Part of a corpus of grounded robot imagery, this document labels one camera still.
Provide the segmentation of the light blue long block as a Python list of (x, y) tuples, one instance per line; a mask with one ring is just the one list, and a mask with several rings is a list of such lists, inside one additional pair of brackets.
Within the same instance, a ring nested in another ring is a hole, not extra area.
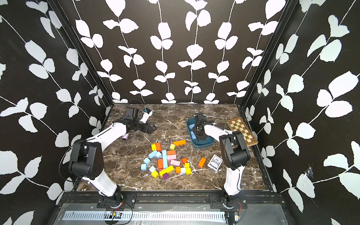
[(148, 155), (149, 158), (152, 159), (153, 157), (155, 157), (156, 154), (157, 154), (157, 152), (158, 152), (158, 151), (153, 151), (153, 152), (151, 152), (151, 153)]

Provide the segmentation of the light blue corner block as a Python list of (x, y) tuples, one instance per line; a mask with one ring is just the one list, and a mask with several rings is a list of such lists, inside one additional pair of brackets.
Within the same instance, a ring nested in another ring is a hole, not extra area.
[(147, 170), (147, 164), (141, 164), (141, 170), (146, 171)]

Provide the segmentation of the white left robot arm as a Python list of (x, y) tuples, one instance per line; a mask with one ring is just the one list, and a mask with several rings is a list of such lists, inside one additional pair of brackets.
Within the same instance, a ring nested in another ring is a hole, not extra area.
[(118, 138), (131, 131), (152, 134), (157, 127), (147, 120), (153, 112), (144, 108), (142, 118), (138, 118), (138, 109), (128, 107), (123, 118), (117, 120), (105, 130), (86, 140), (76, 141), (72, 147), (68, 170), (71, 174), (89, 182), (101, 196), (115, 198), (120, 188), (104, 170), (103, 151)]

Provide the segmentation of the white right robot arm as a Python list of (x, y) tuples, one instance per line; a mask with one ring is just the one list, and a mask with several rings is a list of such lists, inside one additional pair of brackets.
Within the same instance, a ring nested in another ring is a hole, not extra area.
[(250, 160), (243, 134), (240, 131), (221, 128), (207, 120), (201, 112), (194, 115), (194, 120), (194, 126), (189, 131), (194, 134), (194, 145), (208, 146), (211, 138), (220, 144), (221, 158), (226, 166), (225, 201), (229, 204), (240, 201), (242, 173)]

